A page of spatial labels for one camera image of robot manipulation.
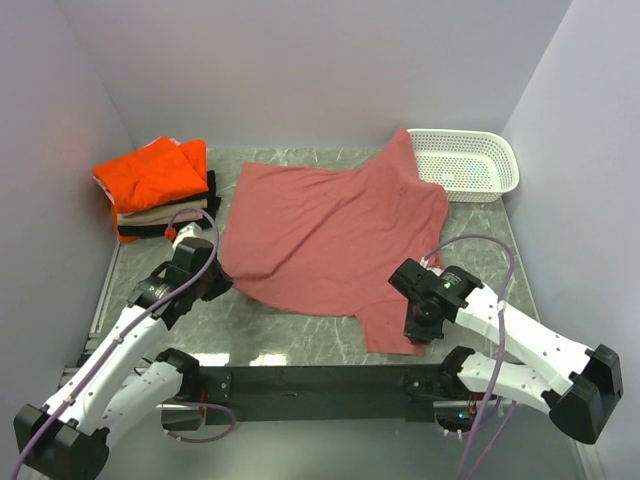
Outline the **pink red t shirt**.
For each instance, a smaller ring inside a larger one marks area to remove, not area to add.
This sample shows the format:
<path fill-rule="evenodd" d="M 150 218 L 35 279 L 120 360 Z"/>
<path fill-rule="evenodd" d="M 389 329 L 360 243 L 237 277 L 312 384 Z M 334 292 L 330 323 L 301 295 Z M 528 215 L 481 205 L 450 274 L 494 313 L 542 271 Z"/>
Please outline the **pink red t shirt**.
<path fill-rule="evenodd" d="M 241 170 L 221 241 L 237 290 L 270 307 L 352 316 L 372 353 L 420 356 L 404 334 L 407 300 L 389 282 L 428 258 L 448 214 L 445 190 L 423 181 L 408 131 L 346 170 L 251 162 Z"/>

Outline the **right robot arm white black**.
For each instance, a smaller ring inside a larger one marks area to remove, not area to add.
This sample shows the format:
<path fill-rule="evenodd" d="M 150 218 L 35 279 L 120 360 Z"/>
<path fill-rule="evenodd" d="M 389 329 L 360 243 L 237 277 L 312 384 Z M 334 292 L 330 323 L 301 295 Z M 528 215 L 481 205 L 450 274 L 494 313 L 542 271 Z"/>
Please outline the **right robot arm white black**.
<path fill-rule="evenodd" d="M 550 330 L 457 266 L 436 273 L 408 259 L 389 283 L 408 301 L 408 339 L 441 339 L 444 323 L 451 322 L 503 346 L 517 360 L 458 346 L 434 380 L 410 381 L 414 395 L 454 401 L 490 392 L 546 414 L 577 442 L 596 443 L 623 395 L 620 357 L 613 349 L 591 348 Z"/>

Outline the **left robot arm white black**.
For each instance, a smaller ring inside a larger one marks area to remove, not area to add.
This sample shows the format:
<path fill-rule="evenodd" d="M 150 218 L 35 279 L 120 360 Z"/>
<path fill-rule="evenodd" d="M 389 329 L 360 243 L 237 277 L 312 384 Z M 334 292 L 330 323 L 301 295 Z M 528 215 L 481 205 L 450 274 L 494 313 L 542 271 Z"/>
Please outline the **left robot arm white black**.
<path fill-rule="evenodd" d="M 226 405 L 230 379 L 224 377 L 216 393 L 189 354 L 167 349 L 140 376 L 129 377 L 194 303 L 231 286 L 216 244 L 179 236 L 172 259 L 135 287 L 115 326 L 74 376 L 42 406 L 27 404 L 16 415 L 20 456 L 13 471 L 27 466 L 49 479 L 95 479 L 115 444 L 162 404 L 192 408 L 199 419 L 218 410 L 235 423 Z"/>

